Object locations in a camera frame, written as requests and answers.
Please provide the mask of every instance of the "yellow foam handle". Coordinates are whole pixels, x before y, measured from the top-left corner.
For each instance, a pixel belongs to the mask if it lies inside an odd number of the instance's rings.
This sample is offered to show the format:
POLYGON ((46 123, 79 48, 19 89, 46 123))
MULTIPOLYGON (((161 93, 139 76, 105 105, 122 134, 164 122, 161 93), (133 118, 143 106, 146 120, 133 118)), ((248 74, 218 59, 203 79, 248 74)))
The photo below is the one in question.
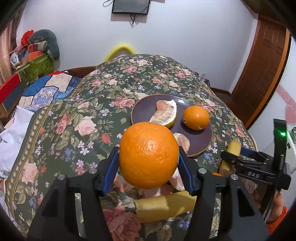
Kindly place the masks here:
POLYGON ((187 191, 135 200, 136 213, 141 223, 156 222, 174 217, 194 208, 196 196, 187 191))
MULTIPOLYGON (((242 148, 241 142, 237 139, 234 139, 229 143, 229 145, 226 148, 226 151, 233 155, 239 156, 241 148, 242 148)), ((235 173, 234 165, 231 165, 230 163, 227 163, 222 160, 219 173, 224 177, 228 177, 232 173, 235 173)))
POLYGON ((112 49, 110 51, 110 53, 104 59, 104 62, 113 59, 113 56, 116 54, 116 52, 118 52, 120 50, 126 50, 129 54, 136 54, 135 50, 130 45, 127 45, 127 44, 119 44, 114 49, 112 49))

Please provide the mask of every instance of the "screw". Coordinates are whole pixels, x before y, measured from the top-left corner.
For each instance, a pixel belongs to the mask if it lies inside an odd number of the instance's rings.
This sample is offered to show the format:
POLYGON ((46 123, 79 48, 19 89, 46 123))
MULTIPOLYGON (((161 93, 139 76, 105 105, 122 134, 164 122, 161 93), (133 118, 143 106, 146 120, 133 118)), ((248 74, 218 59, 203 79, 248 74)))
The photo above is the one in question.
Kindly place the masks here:
POLYGON ((57 178, 59 179, 59 180, 64 180, 65 179, 65 174, 61 174, 61 175, 59 175, 57 178))
POLYGON ((232 180, 237 180, 239 178, 236 174, 231 174, 230 177, 232 180))
POLYGON ((89 173, 91 173, 91 174, 95 174, 96 172, 97 172, 96 168, 89 169, 89 173))
POLYGON ((201 174, 206 174, 207 173, 207 169, 205 169, 205 168, 202 167, 202 168, 199 168, 198 169, 198 172, 201 173, 201 174))

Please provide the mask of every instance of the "gray stuffed toy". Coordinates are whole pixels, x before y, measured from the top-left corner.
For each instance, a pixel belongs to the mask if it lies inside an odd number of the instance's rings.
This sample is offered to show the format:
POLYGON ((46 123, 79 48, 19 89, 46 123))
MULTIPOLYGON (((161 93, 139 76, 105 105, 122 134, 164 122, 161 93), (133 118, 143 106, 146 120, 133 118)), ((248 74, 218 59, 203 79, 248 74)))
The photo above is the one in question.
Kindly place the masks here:
POLYGON ((41 29, 33 33, 28 39, 28 45, 42 43, 42 50, 47 51, 50 58, 56 60, 59 58, 59 46, 55 34, 48 29, 41 29))

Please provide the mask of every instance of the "floral tablecloth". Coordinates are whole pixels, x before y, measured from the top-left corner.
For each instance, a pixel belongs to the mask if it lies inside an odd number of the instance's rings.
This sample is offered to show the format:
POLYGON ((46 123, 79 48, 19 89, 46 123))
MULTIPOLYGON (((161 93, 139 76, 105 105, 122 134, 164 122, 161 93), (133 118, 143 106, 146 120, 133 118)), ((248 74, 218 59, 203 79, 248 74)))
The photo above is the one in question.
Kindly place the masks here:
MULTIPOLYGON (((195 158, 200 166, 217 172, 220 153, 232 139, 239 139, 244 147, 255 149, 242 122, 193 71, 159 55, 113 59, 84 77, 67 99, 34 114, 6 181, 6 203, 24 235, 55 178, 61 173, 81 175, 97 167, 112 147, 120 144, 124 131, 131 125, 130 112, 135 103, 156 93, 184 98, 210 113, 213 141, 195 158)), ((136 189, 118 171, 113 189, 107 197, 101 198, 113 239, 182 240, 192 212, 154 223, 140 223, 134 206, 135 199, 176 191, 169 184, 155 190, 136 189)), ((217 235, 220 207, 218 195, 210 237, 217 235)), ((78 217, 82 224, 82 214, 78 217)))

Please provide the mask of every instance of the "blue quilt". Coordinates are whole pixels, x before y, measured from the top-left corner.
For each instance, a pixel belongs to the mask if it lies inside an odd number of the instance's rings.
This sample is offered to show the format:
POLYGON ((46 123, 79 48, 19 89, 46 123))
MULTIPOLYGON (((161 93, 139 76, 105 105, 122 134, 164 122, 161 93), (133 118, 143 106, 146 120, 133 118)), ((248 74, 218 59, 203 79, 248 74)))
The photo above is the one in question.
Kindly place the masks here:
POLYGON ((19 106, 36 112, 38 109, 64 99, 81 78, 66 73, 46 75, 31 84, 23 93, 19 106))

